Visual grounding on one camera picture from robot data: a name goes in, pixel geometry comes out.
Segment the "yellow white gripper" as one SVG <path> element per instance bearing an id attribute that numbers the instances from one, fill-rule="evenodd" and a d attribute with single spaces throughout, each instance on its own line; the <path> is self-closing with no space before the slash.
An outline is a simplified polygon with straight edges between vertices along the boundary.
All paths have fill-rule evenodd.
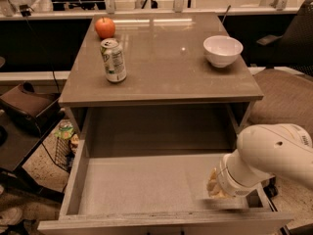
<path id="1" fill-rule="evenodd" d="M 215 168 L 210 173 L 210 176 L 206 184 L 206 190 L 210 198 L 219 198 L 219 199 L 230 198 L 230 195 L 227 194 L 218 184 Z"/>

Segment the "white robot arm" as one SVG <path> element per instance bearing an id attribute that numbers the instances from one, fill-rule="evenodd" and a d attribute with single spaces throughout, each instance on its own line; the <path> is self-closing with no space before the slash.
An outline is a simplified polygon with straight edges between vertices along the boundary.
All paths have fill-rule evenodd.
<path id="1" fill-rule="evenodd" d="M 312 138 L 299 125 L 257 124 L 242 130 L 237 149 L 224 155 L 211 171 L 208 196 L 245 197 L 275 176 L 313 188 Z"/>

